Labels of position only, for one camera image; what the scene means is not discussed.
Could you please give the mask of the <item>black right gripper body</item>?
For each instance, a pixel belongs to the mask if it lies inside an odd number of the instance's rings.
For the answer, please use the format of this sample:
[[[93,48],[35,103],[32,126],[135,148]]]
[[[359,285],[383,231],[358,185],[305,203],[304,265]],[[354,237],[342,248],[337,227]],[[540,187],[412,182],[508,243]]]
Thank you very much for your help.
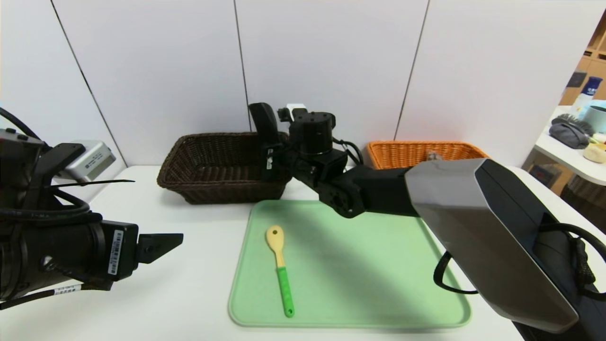
[[[292,175],[284,157],[288,143],[260,144],[260,180],[263,182],[289,182]]]

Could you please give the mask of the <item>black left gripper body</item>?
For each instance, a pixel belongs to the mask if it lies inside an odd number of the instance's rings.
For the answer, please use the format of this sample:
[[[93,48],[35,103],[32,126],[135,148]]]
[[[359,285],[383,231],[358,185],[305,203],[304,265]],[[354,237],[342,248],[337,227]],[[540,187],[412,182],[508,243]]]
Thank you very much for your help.
[[[43,253],[40,269],[80,282],[80,290],[111,290],[138,267],[138,226],[100,221],[62,226],[58,245]]]

